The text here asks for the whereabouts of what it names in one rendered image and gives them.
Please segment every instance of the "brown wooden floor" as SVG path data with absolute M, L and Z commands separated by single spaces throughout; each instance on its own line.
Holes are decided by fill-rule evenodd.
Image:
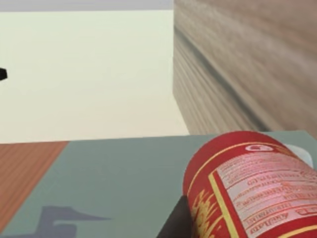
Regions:
M 317 1 L 176 0 L 174 95 L 191 134 L 317 138 Z
M 66 145 L 0 144 L 0 233 Z

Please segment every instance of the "wood grain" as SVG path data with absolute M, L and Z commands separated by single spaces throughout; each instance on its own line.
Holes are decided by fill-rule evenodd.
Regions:
M 0 233 L 67 144 L 0 144 Z
M 176 0 L 173 92 L 191 134 L 317 137 L 316 0 Z

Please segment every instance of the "white oval logo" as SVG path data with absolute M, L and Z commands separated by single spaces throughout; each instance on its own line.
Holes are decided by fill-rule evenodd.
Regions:
M 248 151 L 272 151 L 273 148 L 267 145 L 249 145 L 246 147 Z

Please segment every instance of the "red cylindrical container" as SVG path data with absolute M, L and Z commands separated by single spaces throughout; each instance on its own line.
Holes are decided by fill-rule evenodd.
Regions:
M 267 135 L 237 131 L 205 144 L 183 193 L 194 238 L 317 238 L 317 172 Z

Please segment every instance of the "cream wall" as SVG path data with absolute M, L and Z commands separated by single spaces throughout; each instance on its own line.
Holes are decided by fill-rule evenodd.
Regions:
M 0 143 L 188 134 L 171 92 L 172 10 L 0 23 Z

